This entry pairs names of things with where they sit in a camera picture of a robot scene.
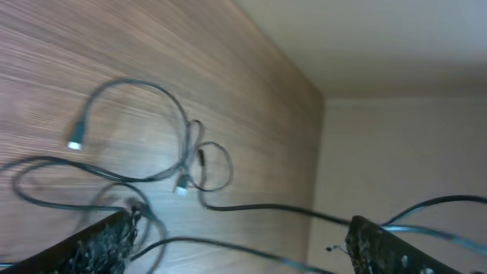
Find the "cable plug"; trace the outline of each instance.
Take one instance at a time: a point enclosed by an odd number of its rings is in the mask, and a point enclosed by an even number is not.
[[[84,119],[77,121],[68,140],[68,148],[73,150],[81,150],[83,148],[84,128]]]
[[[174,188],[174,192],[179,196],[185,196],[188,193],[188,175],[181,174],[179,178],[177,178],[176,187]]]
[[[199,165],[201,167],[206,167],[205,152],[202,149],[198,149],[198,159],[199,159]]]

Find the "wood grain surface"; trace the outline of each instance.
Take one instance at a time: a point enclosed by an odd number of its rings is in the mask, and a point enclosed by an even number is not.
[[[234,183],[214,204],[280,202],[310,207],[323,98],[232,1],[10,0],[0,3],[0,160],[55,155],[144,177],[178,155],[180,120],[150,88],[122,86],[96,102],[81,152],[66,133],[99,84],[130,77],[170,90],[207,126],[235,165]],[[226,174],[208,150],[211,183]],[[15,261],[68,237],[80,215],[28,204],[0,181],[0,260]],[[139,184],[171,235],[210,237],[304,260],[310,220],[291,213],[210,212],[171,180]],[[24,178],[28,193],[87,203],[109,182],[69,167]],[[113,192],[118,203],[130,193]],[[100,218],[92,216],[93,221]],[[134,262],[148,269],[155,252]],[[282,273],[285,266],[196,244],[167,248],[160,273]]]

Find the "wall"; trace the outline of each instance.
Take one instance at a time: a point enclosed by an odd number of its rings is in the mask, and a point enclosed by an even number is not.
[[[487,196],[487,98],[328,100],[314,209],[385,221],[437,196]],[[455,202],[403,223],[462,234],[487,244],[485,206]],[[350,259],[325,248],[346,228],[313,220],[308,261],[353,273]],[[485,257],[415,234],[400,237],[461,272],[487,272]]]
[[[485,0],[237,0],[327,97],[487,91]]]

